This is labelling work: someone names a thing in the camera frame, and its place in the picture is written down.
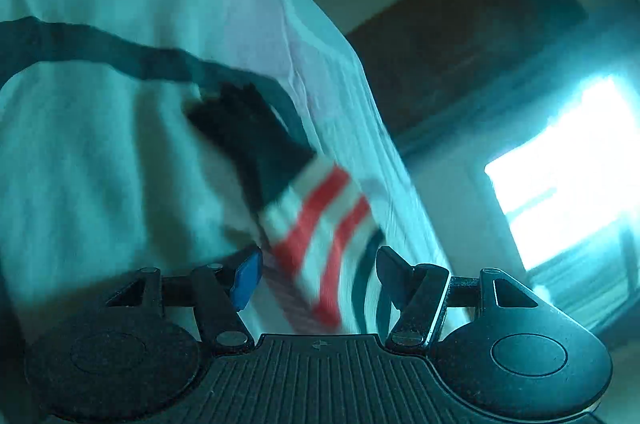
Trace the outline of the striped white red black sweater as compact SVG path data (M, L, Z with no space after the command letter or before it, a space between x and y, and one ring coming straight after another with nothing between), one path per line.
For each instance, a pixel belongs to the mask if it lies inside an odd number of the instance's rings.
M384 234L354 166L308 141L261 75L34 17L1 25L1 277L26 336L129 271L222 262L266 277L258 334L376 333Z

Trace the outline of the bright window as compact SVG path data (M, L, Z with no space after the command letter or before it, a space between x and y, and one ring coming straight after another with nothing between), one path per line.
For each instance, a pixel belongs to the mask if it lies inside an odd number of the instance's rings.
M639 217L639 115L613 77L485 167L525 270Z

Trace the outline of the dark wooden door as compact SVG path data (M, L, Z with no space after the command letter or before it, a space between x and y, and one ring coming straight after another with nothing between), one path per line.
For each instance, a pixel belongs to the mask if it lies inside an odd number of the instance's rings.
M349 32L390 136L519 66L587 17L578 0L398 0Z

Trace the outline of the white patterned bed sheet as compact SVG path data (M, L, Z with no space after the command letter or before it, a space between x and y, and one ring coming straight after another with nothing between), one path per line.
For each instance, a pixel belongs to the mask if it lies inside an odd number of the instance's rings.
M258 240L235 169L186 114L254 85L334 173L308 251L267 254L250 332L385 334L375 250L446 264L363 67L313 0L1 0L1 315L25 340L125 274Z

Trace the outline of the teal curtain left of window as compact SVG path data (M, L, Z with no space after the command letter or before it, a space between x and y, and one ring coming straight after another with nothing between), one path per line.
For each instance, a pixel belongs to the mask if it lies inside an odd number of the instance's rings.
M639 6L601 9L490 83L407 129L394 143L403 160L414 160L454 136L495 124L524 106L570 88L638 49Z

